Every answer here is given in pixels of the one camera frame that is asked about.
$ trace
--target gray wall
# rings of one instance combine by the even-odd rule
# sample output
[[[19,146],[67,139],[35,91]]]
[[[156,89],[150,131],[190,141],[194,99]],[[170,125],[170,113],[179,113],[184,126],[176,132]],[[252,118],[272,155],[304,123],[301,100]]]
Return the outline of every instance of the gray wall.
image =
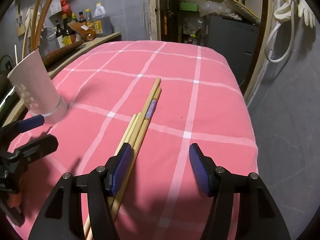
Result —
[[[34,5],[36,0],[19,0],[24,17],[26,16],[27,9]],[[147,0],[67,0],[71,5],[71,10],[79,17],[79,11],[84,11],[90,8],[92,15],[96,8],[96,3],[101,2],[104,6],[106,13],[110,16],[111,24],[114,32],[121,32],[122,40],[145,40],[149,39],[148,27],[148,13],[147,13]],[[0,22],[0,55],[11,54],[14,57],[14,45],[17,45],[18,57],[21,60],[23,36],[17,37],[16,28],[14,25],[16,17],[16,7],[13,3],[4,18]],[[55,27],[55,20],[62,20],[60,17],[47,17],[45,24],[48,27]],[[40,43],[41,54],[47,54],[50,50],[55,49],[56,45],[47,44],[46,42]]]
[[[298,16],[293,51],[269,64],[249,106],[259,173],[296,239],[320,204],[320,25]],[[290,23],[280,27],[272,58],[285,52]]]

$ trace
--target green box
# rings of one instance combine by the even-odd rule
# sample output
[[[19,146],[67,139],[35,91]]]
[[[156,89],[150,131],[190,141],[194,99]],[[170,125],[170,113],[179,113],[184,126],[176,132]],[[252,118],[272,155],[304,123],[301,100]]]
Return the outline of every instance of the green box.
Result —
[[[179,3],[179,9],[182,11],[196,12],[198,11],[198,5],[196,3],[181,2]]]

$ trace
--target white stick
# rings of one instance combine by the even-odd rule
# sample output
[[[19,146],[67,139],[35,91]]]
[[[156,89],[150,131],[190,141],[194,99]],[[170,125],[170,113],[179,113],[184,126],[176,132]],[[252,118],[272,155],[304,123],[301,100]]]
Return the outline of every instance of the white stick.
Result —
[[[16,55],[16,65],[18,65],[17,45],[14,46],[14,53]]]

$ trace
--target white label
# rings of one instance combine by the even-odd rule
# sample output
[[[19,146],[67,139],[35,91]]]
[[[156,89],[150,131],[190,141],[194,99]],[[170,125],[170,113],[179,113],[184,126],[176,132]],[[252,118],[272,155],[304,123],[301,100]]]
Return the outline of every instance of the white label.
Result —
[[[81,28],[84,29],[85,31],[89,30],[89,28],[85,25],[82,25]]]
[[[64,47],[62,35],[56,38],[59,49]]]

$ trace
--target wooden countertop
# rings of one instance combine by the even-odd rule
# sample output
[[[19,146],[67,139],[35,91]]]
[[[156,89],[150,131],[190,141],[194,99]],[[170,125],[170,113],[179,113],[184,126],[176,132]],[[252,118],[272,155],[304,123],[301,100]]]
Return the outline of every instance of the wooden countertop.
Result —
[[[71,62],[82,56],[83,54],[87,53],[91,49],[106,43],[112,39],[114,39],[117,36],[120,36],[120,32],[112,33],[111,35],[108,35],[106,37],[102,38],[95,38],[93,41],[88,41],[82,44],[77,50],[75,50],[73,53],[69,54],[67,57],[63,58],[62,60],[58,61],[57,63],[53,64],[52,67],[49,68],[49,76],[51,79],[53,79],[62,69],[64,69],[66,66],[68,66]],[[25,105],[23,104],[23,100],[20,100],[15,107],[12,109],[10,114],[8,115],[7,119],[4,122],[4,126],[9,124],[10,122],[13,122],[19,118],[23,110],[25,109]]]

